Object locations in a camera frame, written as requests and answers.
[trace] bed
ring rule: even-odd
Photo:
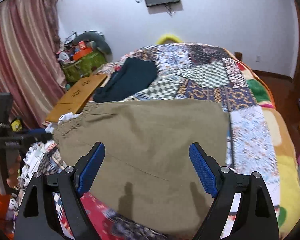
[[[295,149],[268,87],[229,51],[196,43],[141,48],[119,62],[103,65],[98,72],[111,75],[128,57],[156,62],[158,77],[148,89],[123,101],[194,98],[221,103],[229,112],[226,164],[237,173],[257,170],[262,174],[284,238],[300,217],[300,187]],[[50,142],[38,170],[49,174],[65,167],[57,145]],[[81,200],[102,239],[175,238],[127,220],[90,193]],[[239,200],[236,194],[221,237],[230,234]],[[71,237],[58,194],[55,201],[64,232]]]

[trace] bedspread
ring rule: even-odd
[[[270,132],[267,124],[267,122],[276,123],[276,119],[269,119],[269,114],[265,114],[265,111],[273,111],[275,115],[276,111],[271,109],[274,104],[270,97],[269,101],[266,100],[261,104],[256,101],[247,82],[253,77],[244,73],[243,64],[240,65],[240,62],[223,48],[180,43],[138,49],[122,57],[119,62],[105,64],[99,73],[113,73],[115,68],[123,65],[127,57],[154,61],[158,69],[158,78],[147,89],[124,101],[194,98],[221,103],[223,110],[229,112],[231,122],[227,139],[226,163],[237,173],[250,175],[253,171],[259,171],[262,174],[278,216],[280,210],[282,222],[279,220],[279,226],[282,228],[282,225],[286,224],[284,230],[280,229],[281,236],[285,236],[294,226],[293,223],[297,222],[296,217],[300,212],[298,211],[297,215],[289,220],[287,216],[290,215],[289,212],[293,212],[292,209],[288,207],[279,209],[281,199],[285,199],[287,203],[287,198],[282,197],[283,193],[280,189],[281,185],[284,185],[281,180],[287,179],[287,173],[282,166],[278,165],[282,149],[273,143],[274,133]],[[289,152],[292,148],[285,148],[285,150]],[[66,164],[60,160],[57,150],[50,157],[54,165],[57,163],[61,168],[65,167]],[[298,199],[296,204],[298,206],[300,189],[297,179],[293,182],[296,183],[295,194],[292,194],[286,186],[285,190],[289,191],[288,196]],[[229,235],[231,231],[239,200],[240,194],[236,194],[221,237]],[[89,193],[84,195],[82,203],[102,239],[175,238],[164,236],[125,219]],[[62,208],[59,212],[61,220],[69,231]]]

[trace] blue gripper pad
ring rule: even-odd
[[[190,145],[189,157],[205,192],[211,194],[211,196],[215,198],[218,195],[216,177],[213,175],[209,166],[194,144]]]
[[[77,193],[79,194],[79,196],[82,196],[84,193],[89,192],[103,162],[103,159],[105,158],[105,153],[105,146],[103,145],[103,143],[100,143],[99,147],[96,149],[93,156],[85,166],[83,172],[80,174],[79,186],[77,189]]]

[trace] curtain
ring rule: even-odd
[[[13,116],[26,126],[42,126],[64,94],[56,0],[6,0],[0,3],[0,93],[14,98]]]

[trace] wall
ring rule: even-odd
[[[170,17],[164,6],[135,0],[58,0],[61,38],[72,31],[104,33],[113,60],[165,33],[243,53],[253,69],[293,76],[298,21],[293,0],[181,0]]]

